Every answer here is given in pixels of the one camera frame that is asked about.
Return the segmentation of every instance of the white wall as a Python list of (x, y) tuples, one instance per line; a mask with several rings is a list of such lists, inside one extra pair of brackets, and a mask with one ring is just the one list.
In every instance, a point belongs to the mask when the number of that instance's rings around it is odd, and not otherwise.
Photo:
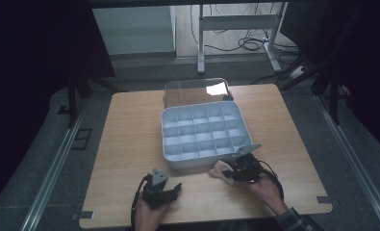
[(173, 7), (94, 9), (109, 55), (175, 50)]

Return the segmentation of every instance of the table surface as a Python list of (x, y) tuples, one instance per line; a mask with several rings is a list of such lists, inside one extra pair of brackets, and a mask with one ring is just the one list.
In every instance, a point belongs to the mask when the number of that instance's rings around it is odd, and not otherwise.
[[(300, 214), (329, 213), (331, 204), (312, 160), (274, 85), (230, 87), (254, 143), (253, 154), (278, 174), (285, 202)], [(161, 112), (164, 91), (122, 92), (114, 95), (81, 218), (83, 228), (130, 226), (130, 209), (139, 182), (153, 167), (169, 174), (165, 190), (178, 183), (183, 189), (170, 204), (162, 223), (266, 218), (274, 216), (245, 189), (210, 176), (211, 167), (173, 170), (163, 156)]]

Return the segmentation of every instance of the metal frame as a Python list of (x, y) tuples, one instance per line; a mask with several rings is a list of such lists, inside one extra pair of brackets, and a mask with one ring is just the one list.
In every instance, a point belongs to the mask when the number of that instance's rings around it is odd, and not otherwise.
[(88, 106), (89, 100), (84, 99), (81, 104), (81, 109), (79, 114), (75, 118), (74, 124), (68, 128), (66, 136), (63, 139), (60, 149), (55, 155), (54, 160), (52, 161), (51, 167), (48, 169), (45, 178), (40, 186), (37, 195), (33, 201), (33, 204), (28, 211), (27, 216), (24, 219), (20, 227), (20, 231), (35, 231), (39, 224), (42, 213), (45, 210), (45, 207), (48, 203), (49, 197), (51, 196), (52, 191), (56, 185), (57, 179), (61, 173), (63, 164), (66, 160), (69, 149), (75, 139), (75, 136), (78, 132), (79, 126), (82, 123), (82, 120), (85, 116), (86, 108)]
[(331, 132), (336, 137), (337, 142), (339, 143), (340, 148), (342, 149), (342, 153), (344, 154), (346, 160), (350, 164), (352, 171), (357, 177), (357, 180), (360, 183), (361, 187), (363, 188), (363, 191), (366, 194), (367, 199), (369, 200), (371, 206), (373, 207), (376, 213), (376, 216), (378, 216), (380, 220), (380, 191), (379, 189), (373, 184), (372, 179), (367, 174), (366, 169), (362, 165), (362, 162), (358, 158), (357, 153), (355, 152), (351, 143), (348, 141), (348, 138), (345, 136), (345, 133), (342, 130), (341, 126), (338, 123), (336, 123), (334, 121), (334, 118), (332, 118), (328, 114), (328, 111), (330, 109), (328, 108), (327, 102), (325, 102), (323, 97), (320, 97), (318, 95), (315, 95), (314, 98), (322, 112), (322, 115), (324, 116), (325, 121), (330, 127)]
[(280, 72), (282, 69), (272, 48), (279, 31), (285, 5), (286, 3), (282, 2), (280, 10), (276, 14), (218, 16), (204, 16), (203, 5), (199, 5), (198, 74), (205, 73), (204, 31), (249, 29), (272, 29), (270, 38), (264, 43), (264, 48), (274, 72)]

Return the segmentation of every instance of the white object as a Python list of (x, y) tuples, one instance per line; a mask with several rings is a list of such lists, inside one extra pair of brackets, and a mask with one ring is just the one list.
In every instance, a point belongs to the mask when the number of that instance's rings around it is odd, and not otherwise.
[(162, 129), (164, 156), (174, 169), (231, 161), (240, 147), (252, 144), (233, 101), (164, 109)]
[(298, 76), (302, 75), (304, 71), (306, 71), (307, 68), (303, 65), (299, 66), (294, 72), (291, 73), (290, 77), (292, 79), (297, 78)]

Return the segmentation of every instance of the wire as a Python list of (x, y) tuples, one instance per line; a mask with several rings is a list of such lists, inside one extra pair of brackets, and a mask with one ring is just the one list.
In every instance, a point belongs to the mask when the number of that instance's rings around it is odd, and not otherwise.
[(266, 163), (264, 161), (259, 161), (259, 162), (265, 164), (270, 169), (271, 173), (273, 173), (273, 175), (276, 176), (276, 173), (274, 173), (273, 169), (271, 169), (271, 167), (268, 163)]
[[(193, 31), (193, 24), (192, 24), (192, 5), (190, 6), (190, 29), (191, 29), (191, 32), (192, 32), (192, 37), (194, 39), (194, 41), (199, 44), (199, 42), (197, 41), (197, 39), (195, 38), (195, 33)], [(259, 50), (264, 41), (261, 40), (261, 39), (257, 39), (257, 38), (250, 38), (250, 33), (251, 30), (248, 30), (246, 32), (246, 35), (244, 36), (244, 38), (240, 38), (238, 40), (238, 47), (236, 48), (233, 48), (233, 49), (222, 49), (222, 48), (218, 48), (218, 47), (215, 47), (215, 46), (211, 46), (211, 45), (207, 45), (207, 44), (204, 44), (205, 47), (210, 47), (210, 48), (213, 48), (213, 49), (216, 49), (216, 50), (219, 50), (219, 51), (224, 51), (224, 52), (230, 52), (230, 51), (235, 51), (235, 50), (238, 50), (238, 49), (241, 49), (241, 48), (244, 48), (245, 50), (248, 50), (248, 51), (257, 51)]]
[(298, 45), (289, 46), (289, 45), (281, 45), (281, 44), (276, 44), (276, 43), (273, 43), (273, 44), (277, 46), (281, 46), (281, 47), (291, 47), (291, 48), (298, 47)]
[(279, 61), (280, 61), (281, 63), (291, 65), (292, 63), (287, 63), (286, 61), (284, 61), (284, 60), (282, 59), (282, 57), (284, 57), (284, 56), (299, 56), (299, 55), (298, 55), (298, 54), (286, 54), (286, 55), (279, 55), (279, 56), (278, 56), (278, 59), (279, 59)]
[(247, 5), (247, 8), (243, 11), (243, 14), (245, 14), (246, 13), (246, 11), (247, 11), (247, 9), (249, 9), (250, 7), (252, 6), (252, 4), (251, 3), (249, 3), (249, 5)]
[(282, 78), (282, 77), (283, 77), (283, 74), (289, 72), (289, 71), (292, 70), (292, 69), (295, 69), (295, 68), (296, 68), (298, 65), (300, 65), (302, 62), (303, 62), (303, 60), (301, 59), (301, 57), (295, 59), (295, 60), (291, 63), (291, 65), (289, 65), (289, 67), (288, 67), (284, 72), (282, 72), (282, 75), (280, 75), (280, 76), (277, 78), (277, 80), (274, 82), (274, 85), (276, 85), (276, 86), (280, 86), (280, 85), (283, 83), (284, 79), (285, 79), (285, 78)]
[(258, 78), (256, 80), (250, 82), (249, 85), (254, 85), (258, 81), (262, 81), (262, 80), (270, 78), (270, 77), (276, 77), (276, 76), (278, 76), (277, 80), (274, 82), (274, 85), (279, 86), (279, 82), (281, 81), (282, 75), (285, 74), (285, 73), (287, 73), (288, 71), (292, 70), (293, 68), (295, 68), (296, 66), (298, 66), (301, 63), (301, 62), (298, 62), (299, 58), (297, 58), (293, 63), (291, 63), (291, 65), (288, 66), (288, 68), (286, 68), (285, 70), (283, 70), (281, 72), (278, 72), (278, 73), (275, 73), (275, 74), (271, 74), (271, 75), (267, 75), (267, 76)]
[(273, 10), (273, 6), (274, 6), (274, 2), (271, 3), (270, 13), (271, 13), (271, 11)]
[[(220, 11), (217, 9), (217, 4), (215, 4), (215, 9), (217, 11), (217, 13), (220, 15)], [(212, 7), (212, 4), (210, 4), (210, 15), (212, 16), (213, 15), (213, 7)], [(214, 30), (214, 33), (216, 34), (221, 34), (221, 33), (224, 33), (224, 32), (227, 32), (228, 30), (222, 30), (222, 31), (216, 31)]]

